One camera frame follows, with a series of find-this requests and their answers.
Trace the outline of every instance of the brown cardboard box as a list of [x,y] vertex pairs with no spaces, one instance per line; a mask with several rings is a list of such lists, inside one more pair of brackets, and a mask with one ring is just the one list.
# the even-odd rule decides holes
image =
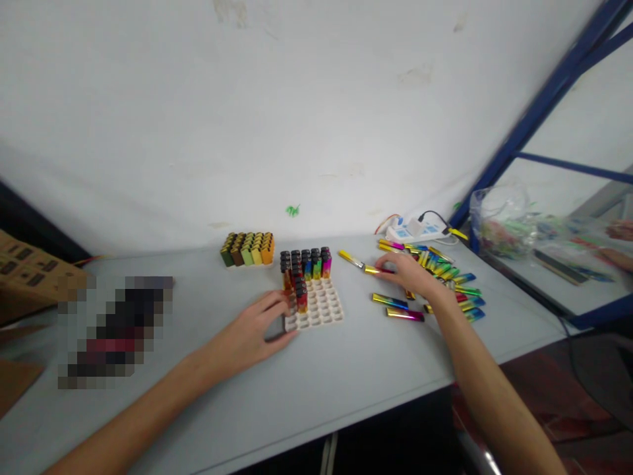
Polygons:
[[0,360],[0,418],[18,401],[44,370],[42,366]]
[[71,300],[89,274],[0,231],[0,327]]

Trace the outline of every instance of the white power strip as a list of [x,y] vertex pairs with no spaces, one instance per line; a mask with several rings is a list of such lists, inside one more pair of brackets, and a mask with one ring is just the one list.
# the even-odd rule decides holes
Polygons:
[[389,226],[386,238],[389,241],[408,244],[445,238],[445,231],[446,224],[438,216],[428,213],[422,222],[412,218],[409,224]]

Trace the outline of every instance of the black cable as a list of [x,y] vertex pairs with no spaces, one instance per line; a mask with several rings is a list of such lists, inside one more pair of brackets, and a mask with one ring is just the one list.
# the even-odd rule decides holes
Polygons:
[[600,404],[600,401],[598,401],[594,395],[591,393],[591,391],[589,391],[589,389],[587,389],[587,387],[585,386],[585,384],[582,382],[582,380],[578,377],[578,366],[576,364],[576,358],[574,356],[574,339],[572,338],[572,335],[569,333],[569,330],[567,329],[567,325],[565,325],[565,320],[560,316],[557,315],[556,318],[558,319],[558,321],[560,321],[560,324],[562,325],[562,329],[565,331],[565,335],[566,335],[566,339],[567,339],[567,344],[569,347],[569,361],[572,365],[572,373],[574,374],[574,377],[576,378],[578,384],[580,384],[581,388],[583,388],[583,390],[585,391],[585,393],[587,393],[589,395],[589,397],[598,405],[602,408],[602,410],[604,410],[605,412],[609,413],[609,415],[611,415],[611,417],[613,419],[615,419],[622,427],[628,429],[629,431],[633,432],[633,427],[629,427],[629,425],[625,422],[623,422],[622,420],[620,420],[620,418],[618,418],[615,414],[613,414],[610,410],[608,410],[607,408],[605,408],[602,404]]
[[442,220],[442,222],[444,223],[444,225],[446,225],[446,228],[442,231],[442,234],[450,234],[450,232],[448,231],[450,229],[450,224],[446,222],[446,220],[442,217],[441,214],[439,214],[437,211],[433,211],[433,210],[427,210],[424,213],[422,213],[420,215],[420,217],[417,219],[418,222],[422,222],[424,221],[424,215],[426,215],[426,213],[428,212],[432,212],[435,216],[437,216],[438,218],[440,218]]

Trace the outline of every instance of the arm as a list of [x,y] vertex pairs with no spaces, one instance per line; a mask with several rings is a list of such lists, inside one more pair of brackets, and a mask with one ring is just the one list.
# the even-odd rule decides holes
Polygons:
[[281,292],[266,294],[45,473],[126,473],[199,396],[285,348],[297,336],[291,332],[274,342],[264,341],[267,328],[283,313],[289,315],[287,298]]
[[503,473],[566,474],[541,426],[464,317],[454,293],[410,256],[389,253],[376,267],[387,261],[398,267],[398,273],[376,276],[424,295],[433,307],[457,382]]

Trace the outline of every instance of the green paint mark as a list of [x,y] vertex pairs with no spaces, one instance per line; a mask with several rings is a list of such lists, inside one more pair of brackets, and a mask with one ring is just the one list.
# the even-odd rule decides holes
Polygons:
[[297,216],[299,214],[299,207],[301,206],[301,204],[297,205],[297,207],[295,208],[294,206],[289,206],[286,208],[286,212],[288,213],[288,216],[290,216],[291,218],[294,218],[295,216]]

